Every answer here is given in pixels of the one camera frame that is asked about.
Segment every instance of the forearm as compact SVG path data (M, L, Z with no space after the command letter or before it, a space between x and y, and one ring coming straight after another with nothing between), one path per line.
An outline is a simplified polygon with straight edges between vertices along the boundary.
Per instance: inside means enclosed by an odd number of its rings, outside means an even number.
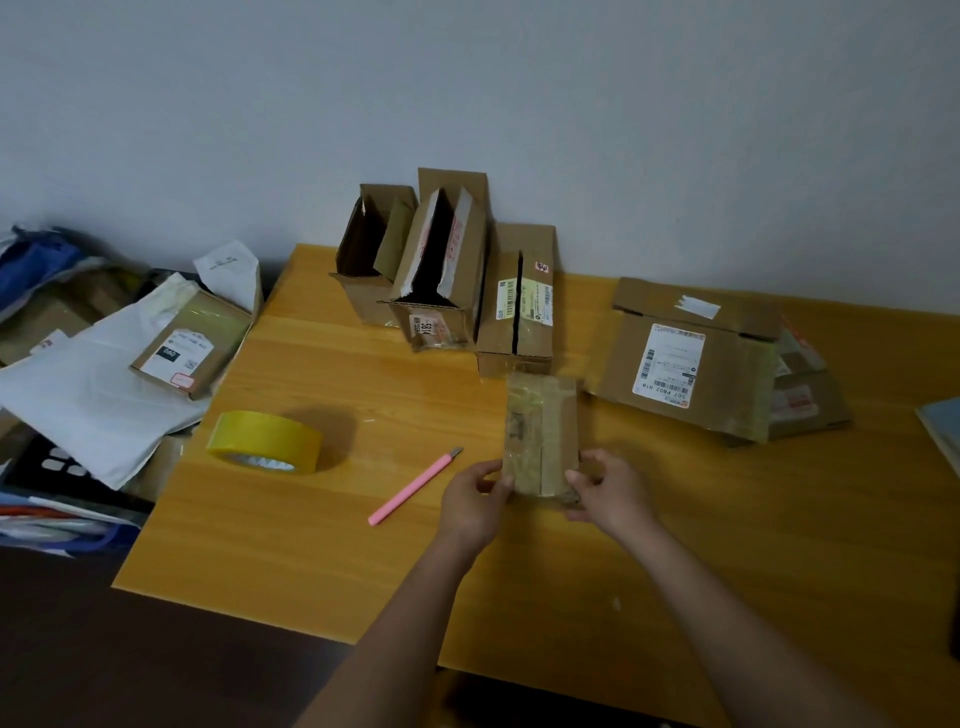
M662 526L624 546L650 574L738 726L889 726L741 601Z
M298 727L414 725L469 567L458 549L435 539Z

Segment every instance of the wooden tabletop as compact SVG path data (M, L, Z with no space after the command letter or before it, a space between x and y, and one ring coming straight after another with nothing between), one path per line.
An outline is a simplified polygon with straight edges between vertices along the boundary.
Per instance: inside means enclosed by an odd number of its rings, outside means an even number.
M358 324L299 246L115 586L356 642L426 546L456 468L376 528L367 516L441 454L499 457L503 380L465 352L412 354ZM613 279L558 276L555 371L581 375ZM913 413L960 394L960 319L783 300L856 424L765 446L584 398L583 446L648 475L666 525L763 616L904 725L960 725L948 656L960 480ZM252 409L324 433L319 472L270 474L204 452ZM524 502L457 596L441 664L697 725L726 719L639 566L593 526Z

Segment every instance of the dark floor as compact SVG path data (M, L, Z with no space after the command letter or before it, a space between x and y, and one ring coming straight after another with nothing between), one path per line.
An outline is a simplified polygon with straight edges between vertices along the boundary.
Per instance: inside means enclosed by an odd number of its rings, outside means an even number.
M5 727L286 728L349 651L111 589L119 567L117 558L70 560L0 548ZM576 716L592 725L660 725L483 678L458 684L448 703L468 717L464 725L531 725L551 714L566 723ZM498 705L511 706L509 720Z

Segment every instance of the pink knife handle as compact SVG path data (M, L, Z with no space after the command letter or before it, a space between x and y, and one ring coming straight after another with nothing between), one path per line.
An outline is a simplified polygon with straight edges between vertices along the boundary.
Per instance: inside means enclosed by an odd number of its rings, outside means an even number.
M448 452L440 460L435 462L429 468L427 468L421 475L417 477L410 485L404 488L402 491L397 493L395 496L390 498L386 503L381 505L376 509L376 512L367 519L367 523L370 525L377 525L383 521L387 516L393 513L400 504L402 504L407 498L416 493L420 488L426 485L430 478L443 470L446 466L453 462L453 458L450 457Z

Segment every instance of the tape roll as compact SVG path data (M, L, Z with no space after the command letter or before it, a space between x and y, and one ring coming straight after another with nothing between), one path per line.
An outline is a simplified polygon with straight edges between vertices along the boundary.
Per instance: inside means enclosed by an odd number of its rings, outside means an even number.
M263 412L224 412L206 451L221 460L275 473L313 473L323 436L313 427Z

